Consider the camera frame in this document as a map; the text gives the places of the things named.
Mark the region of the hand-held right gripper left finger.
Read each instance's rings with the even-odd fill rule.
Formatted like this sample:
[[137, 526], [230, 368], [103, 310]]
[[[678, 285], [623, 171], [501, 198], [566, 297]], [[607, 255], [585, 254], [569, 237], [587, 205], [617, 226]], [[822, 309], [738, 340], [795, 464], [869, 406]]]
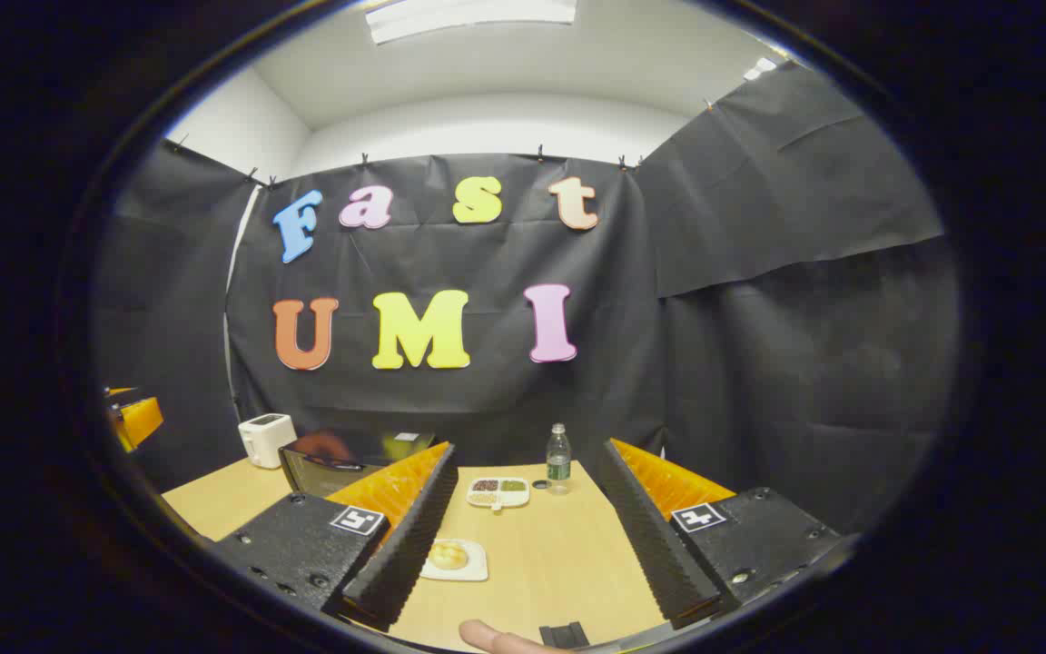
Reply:
[[458, 483], [442, 442], [328, 496], [292, 492], [212, 551], [258, 588], [387, 630], [401, 616]]

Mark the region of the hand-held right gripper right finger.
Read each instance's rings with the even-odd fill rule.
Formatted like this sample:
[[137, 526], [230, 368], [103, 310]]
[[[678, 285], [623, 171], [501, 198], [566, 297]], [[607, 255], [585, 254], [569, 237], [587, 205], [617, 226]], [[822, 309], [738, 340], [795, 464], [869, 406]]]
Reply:
[[846, 540], [772, 488], [734, 492], [634, 444], [610, 439], [598, 471], [673, 628], [766, 597]]

